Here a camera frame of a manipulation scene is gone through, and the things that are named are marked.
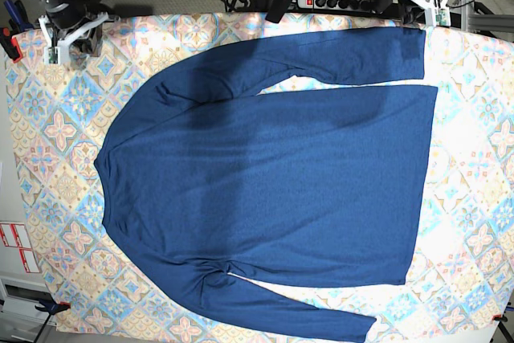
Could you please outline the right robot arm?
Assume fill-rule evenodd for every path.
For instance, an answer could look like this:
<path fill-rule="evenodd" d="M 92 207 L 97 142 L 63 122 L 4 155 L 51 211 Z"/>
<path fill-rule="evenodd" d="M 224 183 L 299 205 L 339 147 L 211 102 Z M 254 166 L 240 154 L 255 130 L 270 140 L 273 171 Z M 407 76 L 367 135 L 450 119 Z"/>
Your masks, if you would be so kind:
<path fill-rule="evenodd" d="M 114 11 L 101 0 L 39 0 L 44 14 L 39 28 L 46 46 L 46 64 L 65 64 L 75 51 L 83 55 L 100 53 L 102 26 L 115 22 Z"/>

